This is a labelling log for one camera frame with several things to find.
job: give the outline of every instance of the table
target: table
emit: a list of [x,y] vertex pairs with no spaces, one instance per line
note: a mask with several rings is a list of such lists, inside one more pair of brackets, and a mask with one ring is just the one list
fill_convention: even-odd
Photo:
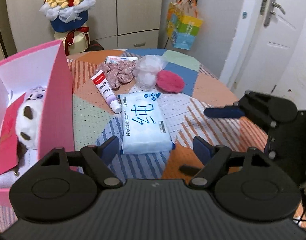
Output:
[[[194,136],[201,136],[213,145],[226,145],[235,151],[246,151],[250,146],[264,150],[267,135],[247,118],[239,120],[212,120],[203,110],[210,106],[231,105],[236,96],[213,76],[195,58],[166,49],[128,49],[84,52],[68,56],[73,75],[73,123],[75,150],[85,145],[103,143],[112,135],[120,139],[121,119],[106,104],[90,77],[96,64],[107,56],[163,55],[168,60],[166,70],[180,75],[185,87],[181,94],[162,94],[159,106],[165,116],[176,148],[171,152],[148,155],[118,155],[109,168],[122,180],[191,178],[179,172],[179,166],[188,164],[202,167],[192,150]],[[135,81],[122,85],[116,94],[142,91]],[[0,206],[0,230],[5,231],[16,221],[12,208]]]

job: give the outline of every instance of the panda plush toy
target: panda plush toy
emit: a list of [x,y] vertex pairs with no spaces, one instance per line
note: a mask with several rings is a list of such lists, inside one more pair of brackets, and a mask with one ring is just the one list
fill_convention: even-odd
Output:
[[43,87],[29,90],[17,112],[16,135],[27,149],[36,150],[38,148],[40,118],[45,94],[46,88]]

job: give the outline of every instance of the cabinet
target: cabinet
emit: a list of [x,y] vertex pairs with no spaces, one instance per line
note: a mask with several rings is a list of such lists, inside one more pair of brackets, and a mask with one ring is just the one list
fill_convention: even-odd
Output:
[[[39,12],[42,0],[6,1],[17,51],[54,39],[49,21]],[[86,22],[90,39],[105,49],[133,48],[143,42],[141,48],[156,48],[161,3],[162,0],[96,0]]]

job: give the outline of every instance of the barcode label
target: barcode label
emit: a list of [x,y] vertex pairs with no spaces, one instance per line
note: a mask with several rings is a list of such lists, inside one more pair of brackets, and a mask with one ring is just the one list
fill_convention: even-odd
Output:
[[160,125],[160,131],[161,132],[166,132],[165,126],[164,126],[164,122],[163,121],[159,121],[158,124]]

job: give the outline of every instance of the orange ribbon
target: orange ribbon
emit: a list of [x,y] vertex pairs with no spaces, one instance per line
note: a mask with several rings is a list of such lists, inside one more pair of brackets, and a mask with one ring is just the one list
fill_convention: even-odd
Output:
[[87,43],[89,44],[89,36],[88,36],[88,32],[89,32],[89,28],[88,27],[81,27],[75,30],[70,31],[67,35],[66,35],[66,39],[65,39],[65,43],[64,43],[64,47],[65,47],[65,55],[68,56],[69,55],[69,50],[68,50],[68,46],[71,46],[74,44],[74,32],[81,32],[83,34],[85,34],[85,38],[87,40]]

